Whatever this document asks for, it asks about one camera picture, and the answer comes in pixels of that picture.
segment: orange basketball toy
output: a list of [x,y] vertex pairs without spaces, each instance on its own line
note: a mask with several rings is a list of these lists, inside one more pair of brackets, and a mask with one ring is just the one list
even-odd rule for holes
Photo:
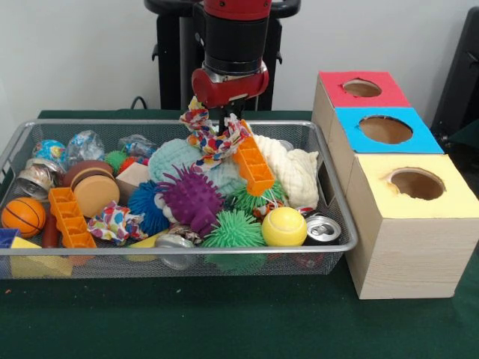
[[45,225],[46,213],[40,202],[20,197],[8,202],[1,212],[3,228],[18,228],[23,238],[37,235]]

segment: orange plastic block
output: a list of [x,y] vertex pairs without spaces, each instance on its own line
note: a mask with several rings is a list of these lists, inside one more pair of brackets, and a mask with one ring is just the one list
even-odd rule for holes
[[251,137],[241,143],[233,154],[233,160],[239,167],[239,175],[247,181],[246,191],[251,196],[259,197],[275,184],[275,177],[252,137],[253,133],[244,120],[241,122],[251,133]]
[[70,187],[52,188],[48,193],[50,212],[57,218],[57,228],[66,248],[96,248],[85,218]]

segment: red square top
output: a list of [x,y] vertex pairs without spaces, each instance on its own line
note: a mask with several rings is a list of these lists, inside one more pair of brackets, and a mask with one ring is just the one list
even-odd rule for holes
[[335,108],[411,107],[389,73],[351,71],[320,72],[326,92]]

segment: green tablecloth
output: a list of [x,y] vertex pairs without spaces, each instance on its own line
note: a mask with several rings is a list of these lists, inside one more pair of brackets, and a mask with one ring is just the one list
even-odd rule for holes
[[[175,118],[44,111],[43,118]],[[302,119],[308,112],[260,114]],[[326,277],[0,281],[0,358],[479,358],[479,256],[448,299],[360,301]]]

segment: blue block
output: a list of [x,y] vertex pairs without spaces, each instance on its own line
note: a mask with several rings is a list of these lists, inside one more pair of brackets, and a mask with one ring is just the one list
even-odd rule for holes
[[[357,153],[444,153],[413,108],[336,108],[336,114],[351,148]],[[359,123],[372,116],[399,120],[412,130],[412,137],[399,144],[385,144],[367,137]]]

